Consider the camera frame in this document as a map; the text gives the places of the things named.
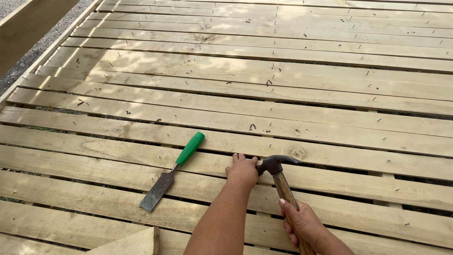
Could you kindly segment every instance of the wooden beam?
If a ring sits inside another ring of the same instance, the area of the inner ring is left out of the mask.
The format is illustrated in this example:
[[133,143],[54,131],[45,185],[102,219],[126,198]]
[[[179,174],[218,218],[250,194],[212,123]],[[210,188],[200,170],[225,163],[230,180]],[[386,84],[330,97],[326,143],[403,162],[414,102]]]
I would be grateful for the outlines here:
[[159,254],[159,229],[150,227],[82,254],[155,255]]

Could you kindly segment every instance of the hammer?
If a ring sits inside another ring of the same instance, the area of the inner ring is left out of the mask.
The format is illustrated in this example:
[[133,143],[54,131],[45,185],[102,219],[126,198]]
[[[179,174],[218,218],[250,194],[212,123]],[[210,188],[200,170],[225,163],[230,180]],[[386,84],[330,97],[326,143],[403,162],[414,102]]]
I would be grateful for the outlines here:
[[[299,164],[302,163],[302,161],[297,160],[293,157],[289,156],[284,156],[284,155],[273,155],[267,157],[267,159],[263,160],[262,164],[259,166],[256,166],[256,170],[258,171],[258,176],[261,176],[265,171],[268,171],[272,177],[274,178],[274,183],[275,187],[277,188],[277,192],[279,194],[280,198],[285,199],[291,205],[293,205],[297,211],[299,211],[299,207],[297,206],[296,200],[294,199],[293,193],[289,189],[288,182],[286,181],[286,178],[284,177],[283,174],[283,168],[281,165],[282,161],[289,161],[291,163]],[[288,223],[293,228],[293,232],[297,237],[297,240],[299,241],[298,247],[299,247],[299,252],[301,255],[316,255],[314,252],[313,248],[311,245],[302,239],[302,237],[296,232],[296,229],[294,228],[294,224],[292,220],[286,216],[288,219]]]

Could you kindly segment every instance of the dirt ground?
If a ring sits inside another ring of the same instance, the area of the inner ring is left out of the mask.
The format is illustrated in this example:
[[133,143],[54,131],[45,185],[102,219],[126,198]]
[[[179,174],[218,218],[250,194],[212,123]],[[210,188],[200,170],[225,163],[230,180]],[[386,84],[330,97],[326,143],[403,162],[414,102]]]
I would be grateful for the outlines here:
[[[0,20],[26,0],[0,0]],[[93,2],[80,0],[39,42],[37,42],[7,73],[0,78],[2,95],[39,56],[69,27],[70,24]]]

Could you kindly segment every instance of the left hand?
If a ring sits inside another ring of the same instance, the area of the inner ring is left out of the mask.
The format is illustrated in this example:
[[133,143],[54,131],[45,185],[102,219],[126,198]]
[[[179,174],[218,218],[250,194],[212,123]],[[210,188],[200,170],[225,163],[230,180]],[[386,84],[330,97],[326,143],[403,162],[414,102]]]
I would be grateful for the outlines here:
[[255,169],[257,157],[247,160],[244,154],[233,154],[233,166],[226,167],[226,175],[229,181],[244,184],[250,189],[256,185],[258,181],[258,171]]

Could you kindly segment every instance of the right hand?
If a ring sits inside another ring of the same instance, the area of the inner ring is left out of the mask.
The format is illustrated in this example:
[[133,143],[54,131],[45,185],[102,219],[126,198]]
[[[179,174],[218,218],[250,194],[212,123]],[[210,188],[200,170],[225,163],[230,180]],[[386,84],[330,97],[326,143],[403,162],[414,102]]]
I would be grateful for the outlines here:
[[323,253],[327,239],[333,234],[321,223],[319,218],[314,213],[313,209],[306,203],[296,200],[299,211],[284,199],[279,200],[281,207],[281,215],[285,217],[283,227],[288,233],[288,238],[293,243],[293,247],[297,249],[297,237],[294,234],[293,228],[288,223],[289,217],[293,224],[295,231],[307,241],[313,250],[321,254]]

